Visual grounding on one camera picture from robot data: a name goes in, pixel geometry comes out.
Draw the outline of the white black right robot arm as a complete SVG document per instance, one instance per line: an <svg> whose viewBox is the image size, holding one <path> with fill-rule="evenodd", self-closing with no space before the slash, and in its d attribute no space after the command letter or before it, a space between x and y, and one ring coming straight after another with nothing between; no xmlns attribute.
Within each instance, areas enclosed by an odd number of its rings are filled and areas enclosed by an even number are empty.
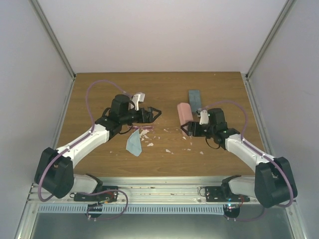
<svg viewBox="0 0 319 239"><path fill-rule="evenodd" d="M289 161L263 152L247 141L241 132L229 128L220 108L198 111L194 121L187 103L177 106L180 128L187 136L213 139L222 148L241 159L255 174L253 178L235 175L222 181L221 197L231 202L238 195L253 197L265 208L288 207L298 195Z"/></svg>

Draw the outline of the light blue cleaning cloth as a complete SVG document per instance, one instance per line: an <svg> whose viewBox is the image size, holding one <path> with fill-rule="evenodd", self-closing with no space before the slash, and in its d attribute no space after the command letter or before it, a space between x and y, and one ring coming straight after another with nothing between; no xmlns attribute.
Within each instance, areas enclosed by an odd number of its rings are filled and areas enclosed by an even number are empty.
<svg viewBox="0 0 319 239"><path fill-rule="evenodd" d="M140 140L139 131L134 131L128 138L126 150L132 155L138 157L142 152L142 145Z"/></svg>

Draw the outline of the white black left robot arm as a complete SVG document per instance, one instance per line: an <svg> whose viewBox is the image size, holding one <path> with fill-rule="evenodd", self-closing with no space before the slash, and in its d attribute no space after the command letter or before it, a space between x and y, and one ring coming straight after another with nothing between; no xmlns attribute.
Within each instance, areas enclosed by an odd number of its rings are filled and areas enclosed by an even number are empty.
<svg viewBox="0 0 319 239"><path fill-rule="evenodd" d="M101 199L102 182L92 175L77 175L74 168L94 149L114 136L123 134L124 125L132 127L135 123L153 123L161 115L161 111L153 107L141 108L139 104L144 98L144 93L137 93L132 97L116 95L111 106L81 136L57 149L45 149L34 177L38 185L38 197L42 197L41 190L45 189L59 199L69 193L81 193L91 201Z"/></svg>

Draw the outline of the pink glasses case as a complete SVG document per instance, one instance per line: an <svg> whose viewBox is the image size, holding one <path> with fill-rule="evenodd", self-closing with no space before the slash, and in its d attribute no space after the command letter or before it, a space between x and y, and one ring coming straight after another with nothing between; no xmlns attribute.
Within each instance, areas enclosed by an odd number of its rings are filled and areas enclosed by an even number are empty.
<svg viewBox="0 0 319 239"><path fill-rule="evenodd" d="M177 112L180 121L180 126L188 121L193 121L191 107L188 103L180 103L177 105Z"/></svg>

